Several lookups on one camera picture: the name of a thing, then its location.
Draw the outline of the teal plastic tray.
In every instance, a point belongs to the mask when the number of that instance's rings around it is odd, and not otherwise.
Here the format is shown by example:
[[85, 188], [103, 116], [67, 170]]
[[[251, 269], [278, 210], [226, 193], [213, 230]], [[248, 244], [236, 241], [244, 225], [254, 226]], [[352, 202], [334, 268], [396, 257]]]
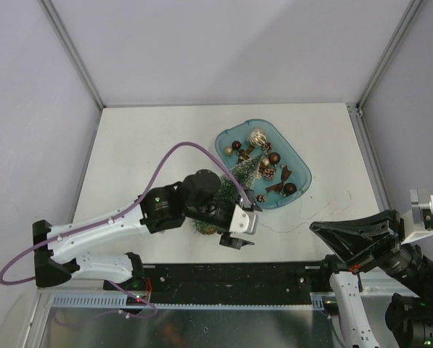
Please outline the teal plastic tray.
[[251, 119], [222, 131], [215, 150], [262, 210], [283, 207], [310, 187], [309, 167], [267, 120]]

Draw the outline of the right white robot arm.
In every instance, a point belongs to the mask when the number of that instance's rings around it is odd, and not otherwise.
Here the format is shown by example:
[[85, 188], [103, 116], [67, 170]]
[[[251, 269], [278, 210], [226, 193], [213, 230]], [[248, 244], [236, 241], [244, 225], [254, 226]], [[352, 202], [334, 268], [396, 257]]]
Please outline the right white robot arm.
[[395, 210], [357, 220], [315, 221], [314, 232], [332, 251], [318, 281], [333, 291], [347, 347], [378, 347], [358, 289], [358, 274], [382, 269], [412, 291], [393, 294], [384, 322], [399, 347], [433, 347], [433, 261], [404, 243], [407, 224]]

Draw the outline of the small green christmas tree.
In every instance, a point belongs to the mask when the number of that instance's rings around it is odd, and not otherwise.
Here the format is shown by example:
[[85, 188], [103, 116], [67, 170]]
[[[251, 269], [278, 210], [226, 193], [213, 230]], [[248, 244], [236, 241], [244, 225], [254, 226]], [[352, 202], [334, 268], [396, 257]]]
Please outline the small green christmas tree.
[[[234, 168], [231, 169], [233, 177], [244, 190], [253, 188], [256, 175], [259, 171], [261, 159], [262, 155], [257, 155], [250, 157], [245, 161], [239, 160]], [[240, 195], [233, 181], [226, 174], [222, 175], [220, 179], [221, 185], [217, 194], [215, 195], [215, 198], [219, 201], [227, 201], [230, 203], [238, 202]], [[197, 220], [193, 220], [192, 222], [197, 233], [206, 236], [217, 233], [217, 227], [214, 225], [205, 222], [199, 222]]]

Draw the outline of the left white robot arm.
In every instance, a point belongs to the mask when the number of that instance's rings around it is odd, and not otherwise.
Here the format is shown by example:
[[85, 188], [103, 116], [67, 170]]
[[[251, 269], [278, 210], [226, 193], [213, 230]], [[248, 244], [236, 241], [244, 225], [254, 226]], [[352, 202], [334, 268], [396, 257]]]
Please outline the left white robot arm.
[[171, 185], [153, 188], [130, 207], [118, 209], [84, 223], [51, 225], [46, 220], [33, 224], [34, 266], [39, 288], [59, 286], [74, 278], [102, 280], [105, 289], [115, 285], [134, 290], [147, 282], [139, 255], [101, 255], [92, 249], [135, 234], [153, 234], [179, 228], [186, 219], [215, 226], [220, 245], [241, 249], [252, 235], [257, 212], [251, 189], [243, 199], [220, 198], [222, 180], [210, 170], [200, 170]]

